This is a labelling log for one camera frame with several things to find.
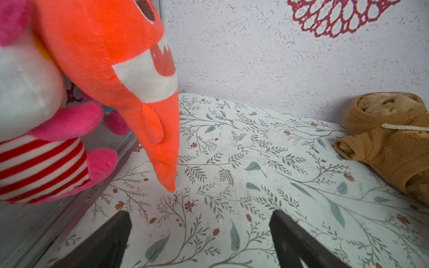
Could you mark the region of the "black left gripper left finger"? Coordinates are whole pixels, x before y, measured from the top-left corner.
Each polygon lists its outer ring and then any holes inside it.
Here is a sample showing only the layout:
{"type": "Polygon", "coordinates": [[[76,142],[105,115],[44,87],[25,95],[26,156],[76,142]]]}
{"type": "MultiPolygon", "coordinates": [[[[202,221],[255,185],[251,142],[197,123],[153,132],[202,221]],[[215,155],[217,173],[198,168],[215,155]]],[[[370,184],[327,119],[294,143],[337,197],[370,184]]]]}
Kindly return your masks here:
{"type": "Polygon", "coordinates": [[[132,229],[130,214],[117,212],[54,268],[119,268],[132,229]]]}

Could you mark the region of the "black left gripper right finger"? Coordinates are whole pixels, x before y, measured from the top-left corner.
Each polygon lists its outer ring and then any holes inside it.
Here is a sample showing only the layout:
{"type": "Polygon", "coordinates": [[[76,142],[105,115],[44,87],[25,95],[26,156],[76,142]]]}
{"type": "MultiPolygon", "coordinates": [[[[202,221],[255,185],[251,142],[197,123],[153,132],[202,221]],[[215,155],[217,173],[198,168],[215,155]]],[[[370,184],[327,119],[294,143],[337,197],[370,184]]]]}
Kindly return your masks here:
{"type": "Polygon", "coordinates": [[[285,212],[277,209],[269,222],[281,268],[347,268],[285,212]]]}

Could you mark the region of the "pink white pig plush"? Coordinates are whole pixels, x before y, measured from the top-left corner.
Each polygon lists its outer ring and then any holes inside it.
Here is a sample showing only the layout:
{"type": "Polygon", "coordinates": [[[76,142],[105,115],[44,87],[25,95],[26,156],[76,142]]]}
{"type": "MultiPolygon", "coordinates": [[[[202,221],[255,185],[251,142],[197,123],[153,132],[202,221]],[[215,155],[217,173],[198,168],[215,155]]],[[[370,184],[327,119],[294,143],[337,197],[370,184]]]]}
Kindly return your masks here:
{"type": "Polygon", "coordinates": [[[105,112],[67,107],[63,75],[30,27],[28,1],[1,2],[1,202],[39,204],[89,189],[115,170],[115,150],[82,137],[105,112]]]}

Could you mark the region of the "brown teddy bear plush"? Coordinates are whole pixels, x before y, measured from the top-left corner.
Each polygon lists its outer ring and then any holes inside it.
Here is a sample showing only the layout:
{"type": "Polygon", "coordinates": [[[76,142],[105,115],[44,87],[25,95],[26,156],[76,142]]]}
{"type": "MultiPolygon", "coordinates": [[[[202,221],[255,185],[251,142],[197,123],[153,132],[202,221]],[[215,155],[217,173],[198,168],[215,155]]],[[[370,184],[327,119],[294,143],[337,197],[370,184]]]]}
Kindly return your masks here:
{"type": "Polygon", "coordinates": [[[369,165],[402,193],[429,203],[429,113],[412,93],[378,92],[353,101],[348,136],[334,142],[345,159],[369,165]]]}

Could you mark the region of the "orange fox plush toy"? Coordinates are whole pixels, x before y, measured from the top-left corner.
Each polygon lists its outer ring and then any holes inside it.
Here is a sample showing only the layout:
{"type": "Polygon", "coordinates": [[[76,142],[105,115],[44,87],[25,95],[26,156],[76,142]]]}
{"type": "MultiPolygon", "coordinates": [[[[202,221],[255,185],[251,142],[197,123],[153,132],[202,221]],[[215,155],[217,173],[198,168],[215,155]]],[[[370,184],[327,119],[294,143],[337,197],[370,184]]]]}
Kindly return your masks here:
{"type": "Polygon", "coordinates": [[[65,75],[115,109],[146,151],[159,183],[176,190],[178,73],[152,1],[31,1],[32,25],[65,75]]]}

